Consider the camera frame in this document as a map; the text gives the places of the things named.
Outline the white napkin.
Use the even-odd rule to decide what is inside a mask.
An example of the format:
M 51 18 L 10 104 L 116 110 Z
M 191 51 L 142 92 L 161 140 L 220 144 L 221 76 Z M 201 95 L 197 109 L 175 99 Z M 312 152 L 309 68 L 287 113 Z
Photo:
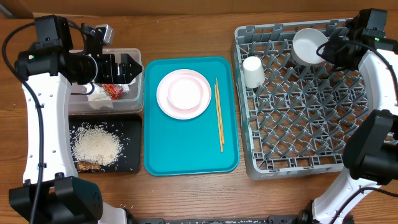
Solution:
M 127 93 L 131 89 L 131 85 L 135 84 L 136 78 L 134 78 L 130 83 L 128 84 L 121 84 L 121 87 L 123 89 L 123 93 Z
M 87 96 L 88 104 L 95 110 L 100 110 L 101 108 L 113 109 L 112 99 L 104 89 L 97 84 L 93 86 L 93 92 Z

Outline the red wrapper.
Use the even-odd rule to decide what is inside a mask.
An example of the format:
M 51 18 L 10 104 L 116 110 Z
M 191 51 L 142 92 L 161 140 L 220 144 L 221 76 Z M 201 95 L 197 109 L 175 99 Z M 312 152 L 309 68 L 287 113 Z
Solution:
M 103 90 L 112 100 L 118 100 L 123 94 L 124 89 L 118 84 L 103 84 Z

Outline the grey bowl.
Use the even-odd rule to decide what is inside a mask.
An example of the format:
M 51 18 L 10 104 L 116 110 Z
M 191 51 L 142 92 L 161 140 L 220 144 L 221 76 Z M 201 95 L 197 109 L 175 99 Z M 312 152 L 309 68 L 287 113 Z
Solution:
M 291 56 L 300 65 L 317 65 L 325 60 L 317 55 L 317 49 L 328 41 L 319 30 L 305 28 L 298 31 L 292 41 Z

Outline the large pink plate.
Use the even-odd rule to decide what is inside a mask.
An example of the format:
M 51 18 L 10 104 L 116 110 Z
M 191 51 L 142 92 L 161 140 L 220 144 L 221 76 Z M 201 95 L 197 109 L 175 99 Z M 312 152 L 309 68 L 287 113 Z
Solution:
M 182 78 L 184 76 L 189 76 L 197 79 L 203 87 L 203 96 L 201 99 L 201 103 L 193 109 L 190 110 L 181 110 L 174 107 L 168 100 L 168 89 L 169 85 L 176 78 Z M 190 69 L 179 69 L 170 72 L 160 81 L 157 92 L 156 92 L 157 102 L 161 110 L 171 118 L 175 119 L 192 119 L 201 115 L 209 106 L 212 93 L 211 87 L 207 79 L 199 72 Z

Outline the small pink plate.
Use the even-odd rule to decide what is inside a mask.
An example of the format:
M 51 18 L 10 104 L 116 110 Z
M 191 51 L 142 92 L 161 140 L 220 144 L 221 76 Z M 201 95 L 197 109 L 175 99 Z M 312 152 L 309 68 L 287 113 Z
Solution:
M 181 110 L 190 110 L 201 103 L 203 87 L 200 82 L 189 76 L 176 78 L 171 82 L 167 98 L 169 102 Z

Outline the rice pile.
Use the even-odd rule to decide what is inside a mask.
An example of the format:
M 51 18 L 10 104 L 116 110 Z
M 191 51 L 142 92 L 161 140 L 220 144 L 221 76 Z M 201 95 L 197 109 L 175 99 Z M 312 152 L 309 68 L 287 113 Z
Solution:
M 87 161 L 105 167 L 118 166 L 118 159 L 123 156 L 125 146 L 122 139 L 115 133 L 106 130 L 105 124 L 89 124 L 72 126 L 70 144 L 72 157 L 76 164 Z

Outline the cream cup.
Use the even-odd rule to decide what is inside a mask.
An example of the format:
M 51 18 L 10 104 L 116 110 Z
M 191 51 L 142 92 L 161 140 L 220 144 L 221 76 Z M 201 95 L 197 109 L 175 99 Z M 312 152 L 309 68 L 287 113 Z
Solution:
M 243 61 L 243 73 L 245 86 L 248 88 L 257 88 L 265 81 L 262 60 L 256 56 L 250 56 Z

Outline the brown food scrap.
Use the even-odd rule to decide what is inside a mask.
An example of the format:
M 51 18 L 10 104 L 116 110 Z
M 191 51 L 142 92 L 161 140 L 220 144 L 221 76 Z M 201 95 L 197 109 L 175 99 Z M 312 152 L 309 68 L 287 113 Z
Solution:
M 101 170 L 101 166 L 99 164 L 87 162 L 87 161 L 79 161 L 77 164 L 77 171 L 79 172 L 97 172 Z

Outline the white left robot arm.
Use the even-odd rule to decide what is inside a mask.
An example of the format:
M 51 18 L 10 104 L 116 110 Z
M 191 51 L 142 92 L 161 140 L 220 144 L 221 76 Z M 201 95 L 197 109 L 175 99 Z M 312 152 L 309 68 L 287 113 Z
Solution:
M 71 84 L 45 73 L 24 92 L 28 113 L 28 158 L 24 185 L 9 191 L 10 206 L 31 223 L 136 223 L 126 208 L 103 201 L 99 187 L 78 178 L 70 148 L 72 124 L 108 124 L 121 138 L 126 164 L 139 167 L 142 120 L 133 114 L 68 116 Z

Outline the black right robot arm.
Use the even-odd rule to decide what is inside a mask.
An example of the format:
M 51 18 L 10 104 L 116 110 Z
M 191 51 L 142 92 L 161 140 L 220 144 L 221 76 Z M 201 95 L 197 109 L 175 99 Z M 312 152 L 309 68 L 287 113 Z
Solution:
M 381 187 L 397 179 L 397 41 L 353 41 L 334 35 L 317 48 L 317 55 L 358 70 L 370 113 L 345 145 L 340 174 L 299 213 L 297 223 L 353 223 L 349 212 L 371 192 L 384 193 Z

